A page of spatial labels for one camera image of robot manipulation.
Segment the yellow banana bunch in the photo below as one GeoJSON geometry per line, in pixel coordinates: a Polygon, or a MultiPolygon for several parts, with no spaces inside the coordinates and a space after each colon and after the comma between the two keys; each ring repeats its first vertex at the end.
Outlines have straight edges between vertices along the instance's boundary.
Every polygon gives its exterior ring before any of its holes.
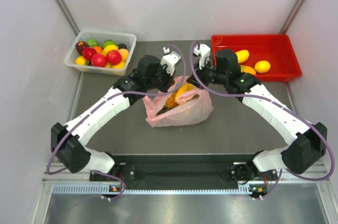
{"type": "Polygon", "coordinates": [[[182,105],[185,102],[178,103],[177,101],[181,98],[180,96],[188,91],[194,90],[194,86],[190,83],[185,83],[182,85],[177,91],[173,92],[172,95],[167,99],[165,105],[163,108],[157,113],[157,115],[161,115],[163,113],[166,113],[167,111],[170,111],[174,109],[175,107],[182,105]]]}

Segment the red apple middle in basket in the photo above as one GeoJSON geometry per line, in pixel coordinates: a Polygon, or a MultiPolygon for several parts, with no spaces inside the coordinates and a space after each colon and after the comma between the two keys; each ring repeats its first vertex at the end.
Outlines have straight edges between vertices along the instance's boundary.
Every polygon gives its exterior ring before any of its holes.
{"type": "Polygon", "coordinates": [[[96,53],[91,58],[91,64],[94,67],[105,67],[107,63],[107,58],[101,53],[96,53]]]}

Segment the white perforated plastic basket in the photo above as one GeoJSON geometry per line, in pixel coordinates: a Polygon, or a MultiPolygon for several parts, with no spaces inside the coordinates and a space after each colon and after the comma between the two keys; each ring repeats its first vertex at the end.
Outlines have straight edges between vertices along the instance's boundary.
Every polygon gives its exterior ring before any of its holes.
{"type": "Polygon", "coordinates": [[[124,76],[136,46],[130,33],[81,31],[75,38],[65,65],[81,72],[124,76]]]}

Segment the green apple in basket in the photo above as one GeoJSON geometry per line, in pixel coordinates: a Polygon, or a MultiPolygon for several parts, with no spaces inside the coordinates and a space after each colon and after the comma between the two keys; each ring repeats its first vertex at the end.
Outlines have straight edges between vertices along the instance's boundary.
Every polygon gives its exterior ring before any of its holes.
{"type": "Polygon", "coordinates": [[[116,43],[112,40],[106,40],[103,44],[102,44],[102,48],[104,49],[105,47],[109,46],[109,45],[116,45],[116,43]]]}

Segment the yellow mango in tray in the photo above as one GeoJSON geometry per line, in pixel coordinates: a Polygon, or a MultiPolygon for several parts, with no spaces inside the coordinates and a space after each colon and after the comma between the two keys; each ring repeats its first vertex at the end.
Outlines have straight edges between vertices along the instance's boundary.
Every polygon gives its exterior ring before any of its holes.
{"type": "Polygon", "coordinates": [[[250,55],[248,50],[239,50],[239,51],[235,52],[235,54],[237,56],[239,64],[246,62],[249,58],[249,55],[250,55]]]}

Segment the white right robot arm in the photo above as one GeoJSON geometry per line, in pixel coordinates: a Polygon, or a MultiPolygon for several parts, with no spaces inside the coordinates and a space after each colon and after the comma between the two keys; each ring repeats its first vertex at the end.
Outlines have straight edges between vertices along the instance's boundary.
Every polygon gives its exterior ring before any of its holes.
{"type": "Polygon", "coordinates": [[[232,50],[220,50],[215,66],[209,59],[210,52],[204,44],[192,48],[191,56],[199,60],[191,64],[193,74],[189,83],[202,88],[211,83],[224,86],[225,97],[235,97],[258,113],[287,145],[256,153],[246,167],[250,178],[257,180],[266,171],[275,169],[288,169],[294,175],[301,175],[325,155],[327,129],[322,123],[314,125],[288,109],[256,76],[241,70],[232,50]]]}

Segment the pink translucent plastic bag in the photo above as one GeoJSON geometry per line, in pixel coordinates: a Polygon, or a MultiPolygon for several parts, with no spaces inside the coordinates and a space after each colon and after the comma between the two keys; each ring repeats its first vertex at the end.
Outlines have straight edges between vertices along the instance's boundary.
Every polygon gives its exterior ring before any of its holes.
{"type": "Polygon", "coordinates": [[[167,99],[172,94],[164,96],[156,96],[143,98],[146,109],[146,121],[151,127],[168,127],[168,126],[187,126],[201,123],[208,119],[213,111],[211,97],[209,92],[197,87],[194,90],[182,94],[178,103],[185,102],[174,109],[167,111],[161,115],[157,113],[163,108],[167,99]]]}

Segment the red apple left in basket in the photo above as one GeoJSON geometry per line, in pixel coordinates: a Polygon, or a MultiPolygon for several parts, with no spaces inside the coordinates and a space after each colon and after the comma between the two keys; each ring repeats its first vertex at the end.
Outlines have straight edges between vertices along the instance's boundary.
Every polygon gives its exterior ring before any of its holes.
{"type": "Polygon", "coordinates": [[[82,51],[82,56],[87,60],[91,61],[92,57],[97,53],[97,51],[92,47],[86,47],[82,51]]]}

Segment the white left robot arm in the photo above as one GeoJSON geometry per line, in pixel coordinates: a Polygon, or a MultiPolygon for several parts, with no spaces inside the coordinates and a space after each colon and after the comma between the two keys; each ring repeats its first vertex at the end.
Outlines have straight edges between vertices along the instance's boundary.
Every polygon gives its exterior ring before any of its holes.
{"type": "Polygon", "coordinates": [[[181,57],[171,52],[161,59],[142,57],[131,74],[117,82],[94,105],[75,119],[51,129],[51,151],[71,173],[99,171],[109,180],[119,176],[120,168],[105,152],[87,148],[93,135],[118,113],[131,107],[142,94],[157,89],[166,92],[174,84],[175,67],[181,57]]]}

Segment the orange peach in basket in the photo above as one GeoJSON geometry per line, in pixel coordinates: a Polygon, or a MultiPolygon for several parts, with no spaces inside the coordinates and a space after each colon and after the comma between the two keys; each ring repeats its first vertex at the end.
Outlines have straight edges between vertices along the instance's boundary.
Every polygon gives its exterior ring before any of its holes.
{"type": "Polygon", "coordinates": [[[121,55],[121,60],[122,60],[123,62],[126,62],[128,56],[129,56],[129,51],[128,51],[127,49],[119,49],[118,52],[119,52],[120,55],[121,55]]]}

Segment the orange green mango in tray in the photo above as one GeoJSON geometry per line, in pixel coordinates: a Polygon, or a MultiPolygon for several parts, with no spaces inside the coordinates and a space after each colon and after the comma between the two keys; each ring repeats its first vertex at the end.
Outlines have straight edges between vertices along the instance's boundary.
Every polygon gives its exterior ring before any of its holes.
{"type": "Polygon", "coordinates": [[[243,73],[249,73],[252,75],[256,75],[256,70],[250,66],[244,66],[244,65],[240,65],[240,70],[243,73]]]}

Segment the yellow lemon in basket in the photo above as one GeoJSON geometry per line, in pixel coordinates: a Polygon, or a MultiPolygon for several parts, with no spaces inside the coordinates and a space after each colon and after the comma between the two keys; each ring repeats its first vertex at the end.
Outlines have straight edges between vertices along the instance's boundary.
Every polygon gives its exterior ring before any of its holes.
{"type": "Polygon", "coordinates": [[[87,66],[88,61],[83,56],[78,56],[75,60],[75,64],[79,66],[87,66]]]}

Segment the red plastic tray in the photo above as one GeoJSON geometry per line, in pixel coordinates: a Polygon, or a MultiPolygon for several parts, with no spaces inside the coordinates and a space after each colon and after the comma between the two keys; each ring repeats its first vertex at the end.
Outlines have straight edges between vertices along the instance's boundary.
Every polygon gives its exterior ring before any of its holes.
{"type": "Polygon", "coordinates": [[[302,75],[292,43],[285,34],[213,35],[211,44],[213,53],[222,49],[248,50],[245,66],[253,68],[261,60],[268,61],[270,70],[256,75],[260,81],[290,82],[302,75]]]}

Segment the red apple in basket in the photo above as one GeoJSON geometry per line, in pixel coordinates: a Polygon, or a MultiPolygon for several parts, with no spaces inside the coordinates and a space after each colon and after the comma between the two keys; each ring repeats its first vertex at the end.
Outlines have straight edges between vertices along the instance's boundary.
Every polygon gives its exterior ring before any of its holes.
{"type": "Polygon", "coordinates": [[[107,63],[107,58],[101,53],[96,53],[91,58],[91,64],[94,67],[105,67],[107,63]]]}
{"type": "Polygon", "coordinates": [[[92,57],[97,53],[97,51],[92,47],[86,47],[82,51],[82,56],[87,60],[91,61],[92,57]]]}
{"type": "Polygon", "coordinates": [[[112,65],[117,65],[122,61],[122,57],[119,51],[110,50],[106,55],[107,61],[112,65]]]}

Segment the yellow banana in basket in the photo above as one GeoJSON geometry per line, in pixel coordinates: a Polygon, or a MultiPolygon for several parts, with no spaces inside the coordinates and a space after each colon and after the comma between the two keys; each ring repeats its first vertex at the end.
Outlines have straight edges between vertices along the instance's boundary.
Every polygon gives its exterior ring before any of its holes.
{"type": "Polygon", "coordinates": [[[118,46],[116,46],[116,45],[109,45],[109,46],[107,46],[107,47],[105,47],[103,50],[102,50],[102,52],[101,52],[101,54],[103,55],[103,56],[107,56],[107,53],[109,52],[109,51],[111,51],[111,50],[116,50],[116,51],[118,51],[118,46]]]}

